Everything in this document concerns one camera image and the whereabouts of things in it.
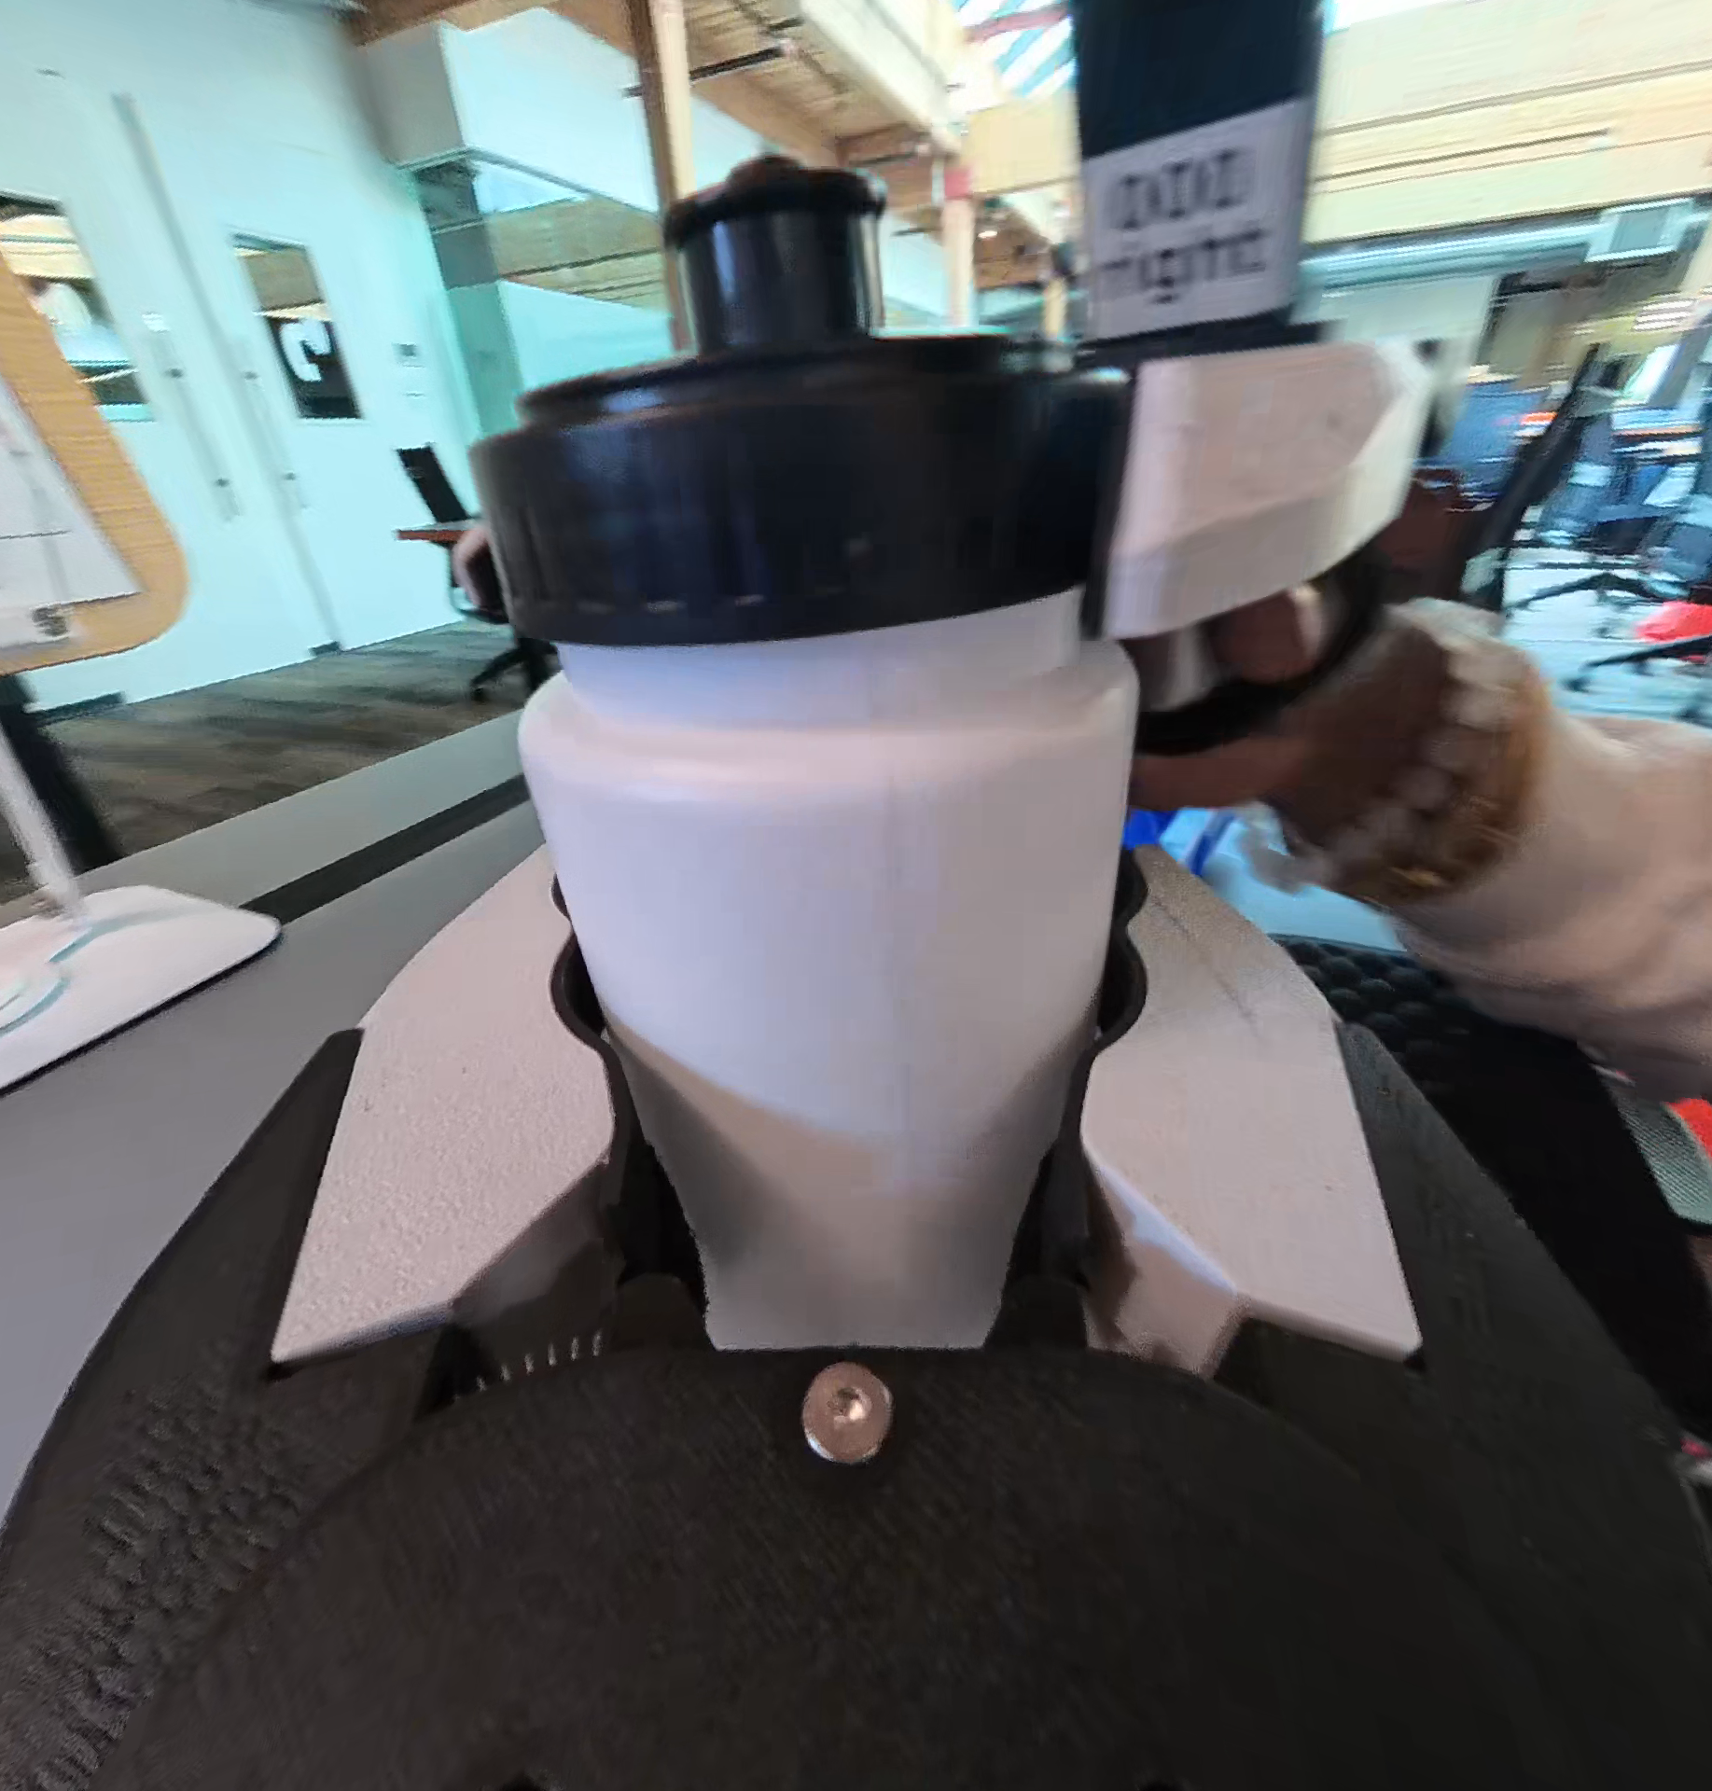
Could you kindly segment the black office chair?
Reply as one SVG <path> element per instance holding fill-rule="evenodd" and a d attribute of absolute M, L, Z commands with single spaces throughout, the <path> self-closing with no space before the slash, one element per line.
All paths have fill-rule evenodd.
<path fill-rule="evenodd" d="M 1605 346 L 1589 346 L 1554 417 L 1529 438 L 1515 460 L 1508 463 L 1508 481 L 1498 496 L 1477 511 L 1462 542 L 1462 586 L 1458 600 L 1481 613 L 1505 613 L 1508 592 L 1508 556 L 1515 542 L 1515 529 L 1529 509 L 1542 509 L 1560 481 L 1572 469 L 1589 428 L 1614 407 L 1614 365 L 1620 356 L 1605 355 Z"/>
<path fill-rule="evenodd" d="M 457 485 L 448 481 L 443 457 L 437 457 L 433 440 L 423 440 L 423 445 L 399 445 L 395 460 L 399 460 L 408 486 L 420 493 L 420 502 L 423 502 L 423 511 L 430 511 L 423 524 L 476 522 L 472 509 L 461 502 Z M 487 623 L 487 620 L 466 613 L 461 592 L 457 592 L 457 579 L 450 579 L 450 561 L 448 561 L 448 605 L 450 605 L 450 613 L 461 613 L 461 620 L 472 620 L 472 623 L 509 628 L 509 623 Z M 520 682 L 520 698 L 533 698 L 556 668 L 557 668 L 556 648 L 513 631 L 509 648 L 492 653 L 492 656 L 483 661 L 483 668 L 476 668 L 476 673 L 466 677 L 466 698 L 472 698 L 472 702 L 487 702 L 509 677 L 515 677 L 515 682 Z"/>
<path fill-rule="evenodd" d="M 1699 431 L 1696 485 L 1674 518 L 1648 533 L 1648 549 L 1614 575 L 1648 600 L 1683 600 L 1712 611 L 1712 417 Z M 1712 682 L 1712 631 L 1645 640 L 1578 663 L 1562 690 L 1589 693 L 1610 668 L 1648 673 L 1658 661 L 1696 661 Z"/>

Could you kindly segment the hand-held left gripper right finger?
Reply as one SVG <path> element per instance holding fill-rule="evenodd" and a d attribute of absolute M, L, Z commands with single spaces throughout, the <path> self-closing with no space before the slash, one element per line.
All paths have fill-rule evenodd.
<path fill-rule="evenodd" d="M 1220 1371 L 1236 1330 L 1281 1327 L 1404 1363 L 1424 1330 L 1329 1002 L 1174 855 L 1134 863 L 1143 1006 L 1082 1106 L 1093 1338 Z"/>

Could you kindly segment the white plastic bottle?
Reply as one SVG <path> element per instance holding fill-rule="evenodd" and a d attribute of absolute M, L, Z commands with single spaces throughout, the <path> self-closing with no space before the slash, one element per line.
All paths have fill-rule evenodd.
<path fill-rule="evenodd" d="M 723 1351 L 985 1338 L 1093 1039 L 1130 736 L 1082 592 L 557 648 L 520 769 Z"/>

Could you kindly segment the wooden support post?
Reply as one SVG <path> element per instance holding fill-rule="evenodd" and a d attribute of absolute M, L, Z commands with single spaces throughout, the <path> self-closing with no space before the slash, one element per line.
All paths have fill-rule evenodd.
<path fill-rule="evenodd" d="M 691 29 L 680 0 L 630 0 L 644 125 L 661 217 L 694 189 Z"/>
<path fill-rule="evenodd" d="M 976 319 L 976 202 L 971 170 L 963 160 L 935 160 L 935 211 L 940 211 L 940 261 L 944 261 L 944 299 L 950 326 L 971 329 Z"/>

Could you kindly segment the blue plastic bin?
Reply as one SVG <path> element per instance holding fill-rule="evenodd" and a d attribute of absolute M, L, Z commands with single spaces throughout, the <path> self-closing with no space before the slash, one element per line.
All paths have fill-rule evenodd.
<path fill-rule="evenodd" d="M 1182 863 L 1204 874 L 1229 853 L 1243 853 L 1249 862 L 1286 855 L 1286 826 L 1267 803 L 1204 809 L 1182 845 Z"/>

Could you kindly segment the white door with window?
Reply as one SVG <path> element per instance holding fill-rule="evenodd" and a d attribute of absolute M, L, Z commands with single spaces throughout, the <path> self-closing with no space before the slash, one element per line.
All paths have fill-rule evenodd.
<path fill-rule="evenodd" d="M 443 620 L 433 552 L 399 524 L 399 445 L 437 438 L 413 300 L 383 212 L 308 146 L 110 92 L 110 114 L 231 407 L 231 486 L 313 648 L 371 648 Z"/>
<path fill-rule="evenodd" d="M 33 702 L 143 702 L 326 648 L 174 221 L 117 108 L 53 70 L 0 70 L 0 254 L 143 476 L 192 574 L 163 635 L 37 668 Z"/>

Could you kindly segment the grey wall vent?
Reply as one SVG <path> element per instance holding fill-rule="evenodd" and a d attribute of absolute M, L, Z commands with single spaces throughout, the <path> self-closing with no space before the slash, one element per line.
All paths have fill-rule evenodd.
<path fill-rule="evenodd" d="M 1589 236 L 1589 267 L 1674 254 L 1688 228 L 1688 195 L 1605 211 Z"/>

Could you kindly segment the wooden instruction board stand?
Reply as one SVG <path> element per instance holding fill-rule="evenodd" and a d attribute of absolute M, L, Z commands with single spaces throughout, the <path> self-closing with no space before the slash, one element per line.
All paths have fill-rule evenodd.
<path fill-rule="evenodd" d="M 0 677 L 163 635 L 187 556 L 0 254 Z M 87 891 L 0 720 L 0 814 L 37 910 L 0 924 L 0 1095 L 214 988 L 281 919 L 160 884 Z"/>

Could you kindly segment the black bottle lid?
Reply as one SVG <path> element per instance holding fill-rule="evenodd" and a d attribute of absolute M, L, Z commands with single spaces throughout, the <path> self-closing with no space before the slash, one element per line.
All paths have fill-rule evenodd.
<path fill-rule="evenodd" d="M 472 445 L 515 631 L 743 648 L 1091 579 L 1125 372 L 883 333 L 883 206 L 868 170 L 762 155 L 661 217 L 694 355 L 527 391 Z"/>

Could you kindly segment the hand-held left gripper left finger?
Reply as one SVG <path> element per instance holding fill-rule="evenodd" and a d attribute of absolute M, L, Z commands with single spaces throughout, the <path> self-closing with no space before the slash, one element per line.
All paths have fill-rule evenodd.
<path fill-rule="evenodd" d="M 599 1045 L 556 1002 L 572 947 L 534 845 L 371 1002 L 271 1338 L 308 1363 L 533 1295 L 590 1238 L 614 1148 Z"/>

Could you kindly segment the person's right forearm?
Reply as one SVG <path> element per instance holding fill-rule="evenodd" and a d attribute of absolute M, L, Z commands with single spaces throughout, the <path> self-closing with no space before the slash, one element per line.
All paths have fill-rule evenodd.
<path fill-rule="evenodd" d="M 1512 845 L 1397 906 L 1470 1006 L 1712 1104 L 1712 728 L 1550 712 Z"/>

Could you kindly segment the person's right hand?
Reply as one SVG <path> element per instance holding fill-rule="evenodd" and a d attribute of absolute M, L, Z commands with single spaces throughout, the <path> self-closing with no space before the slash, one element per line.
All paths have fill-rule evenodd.
<path fill-rule="evenodd" d="M 1204 668 L 1291 682 L 1317 668 L 1339 613 L 1329 575 L 1275 592 L 1204 623 Z M 1294 853 L 1336 845 L 1397 799 L 1448 698 L 1448 653 L 1388 611 L 1383 631 L 1251 736 L 1204 755 L 1140 755 L 1134 809 L 1267 809 Z"/>

